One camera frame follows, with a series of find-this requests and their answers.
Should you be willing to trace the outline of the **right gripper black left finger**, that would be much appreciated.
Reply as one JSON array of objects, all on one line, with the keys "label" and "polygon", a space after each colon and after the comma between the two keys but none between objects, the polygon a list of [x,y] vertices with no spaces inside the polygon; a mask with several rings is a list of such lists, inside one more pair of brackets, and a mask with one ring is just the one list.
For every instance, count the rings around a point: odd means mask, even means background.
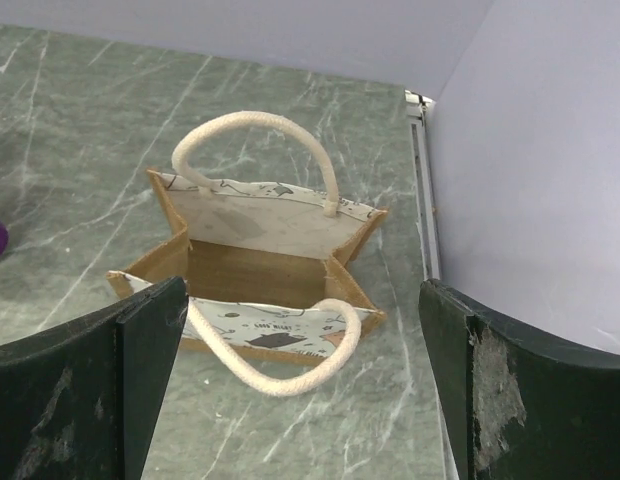
[{"label": "right gripper black left finger", "polygon": [[0,345],[0,479],[138,479],[187,313],[172,277]]}]

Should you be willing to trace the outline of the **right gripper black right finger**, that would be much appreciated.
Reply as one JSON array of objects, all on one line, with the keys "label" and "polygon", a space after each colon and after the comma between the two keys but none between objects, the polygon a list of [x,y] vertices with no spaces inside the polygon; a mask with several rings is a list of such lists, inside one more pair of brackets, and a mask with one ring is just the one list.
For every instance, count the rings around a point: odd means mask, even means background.
[{"label": "right gripper black right finger", "polygon": [[434,279],[418,307],[459,478],[620,479],[620,355]]}]

